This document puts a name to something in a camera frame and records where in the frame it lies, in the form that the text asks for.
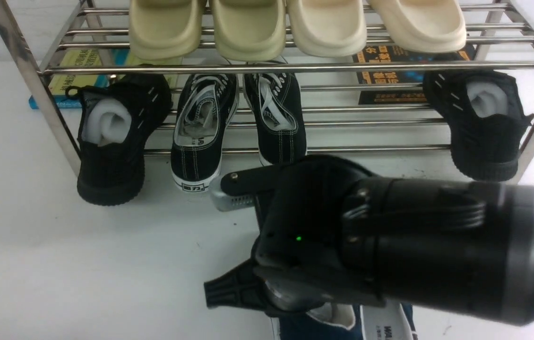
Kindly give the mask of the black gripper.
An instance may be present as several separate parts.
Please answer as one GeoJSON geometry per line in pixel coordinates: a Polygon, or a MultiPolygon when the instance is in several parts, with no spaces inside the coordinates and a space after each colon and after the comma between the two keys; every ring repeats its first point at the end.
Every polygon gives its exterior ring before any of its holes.
{"type": "Polygon", "coordinates": [[[334,156],[252,170],[260,235],[252,259],[204,283],[208,308],[234,307],[288,316],[326,303],[384,307],[366,265],[345,264],[343,252],[362,237],[344,231],[366,217],[370,180],[386,177],[334,156]]]}

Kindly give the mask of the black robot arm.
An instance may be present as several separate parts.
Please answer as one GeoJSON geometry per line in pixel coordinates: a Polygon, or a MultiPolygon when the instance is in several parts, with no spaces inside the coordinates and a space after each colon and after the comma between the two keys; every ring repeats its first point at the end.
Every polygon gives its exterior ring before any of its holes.
{"type": "Polygon", "coordinates": [[[225,174],[222,212],[253,207],[250,258],[204,283],[209,308],[289,316],[418,304],[534,321],[534,187],[382,177],[333,155],[225,174]]]}

